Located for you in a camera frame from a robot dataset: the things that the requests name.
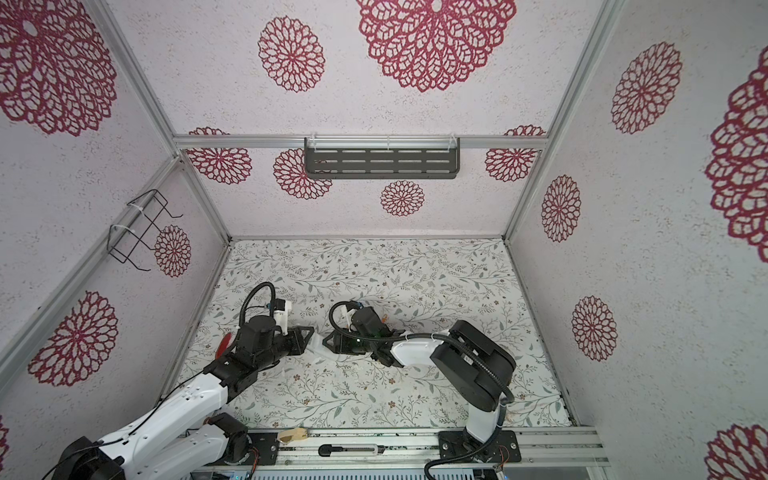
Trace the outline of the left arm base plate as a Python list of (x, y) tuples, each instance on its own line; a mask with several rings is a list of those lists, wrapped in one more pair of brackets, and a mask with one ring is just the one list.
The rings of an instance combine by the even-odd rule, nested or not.
[(274, 466), (280, 450), (280, 441), (275, 431), (249, 431), (246, 456), (241, 465)]

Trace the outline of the white remote control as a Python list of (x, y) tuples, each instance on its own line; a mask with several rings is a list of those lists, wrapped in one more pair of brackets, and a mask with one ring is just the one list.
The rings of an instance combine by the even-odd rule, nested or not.
[(322, 337), (313, 335), (306, 347), (305, 354), (311, 357), (315, 363), (321, 360), (333, 361), (335, 359), (334, 354), (322, 344), (322, 340)]

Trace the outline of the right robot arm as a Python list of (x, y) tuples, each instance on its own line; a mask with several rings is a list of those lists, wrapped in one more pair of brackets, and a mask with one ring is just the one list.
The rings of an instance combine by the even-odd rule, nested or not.
[(385, 367), (435, 367), (468, 404), (465, 435), (488, 442), (504, 424), (517, 368), (512, 355), (471, 323), (459, 320), (445, 333), (390, 328), (357, 301), (331, 306), (332, 333), (322, 344), (334, 354), (367, 356)]

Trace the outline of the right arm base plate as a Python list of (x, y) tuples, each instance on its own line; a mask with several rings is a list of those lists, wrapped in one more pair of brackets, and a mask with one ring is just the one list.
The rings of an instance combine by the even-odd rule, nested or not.
[(444, 430), (438, 433), (440, 459), (447, 463), (519, 463), (521, 450), (516, 434), (501, 430), (493, 440), (478, 441), (465, 431)]

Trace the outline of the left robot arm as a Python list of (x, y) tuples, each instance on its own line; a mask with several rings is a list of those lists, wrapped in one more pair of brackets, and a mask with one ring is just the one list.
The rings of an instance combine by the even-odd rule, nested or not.
[(180, 479), (217, 461), (248, 460), (249, 430), (224, 407), (261, 372), (286, 356), (303, 354), (313, 334), (311, 326), (283, 327), (270, 316), (252, 317), (216, 359), (148, 413), (99, 440), (72, 442), (48, 477)]

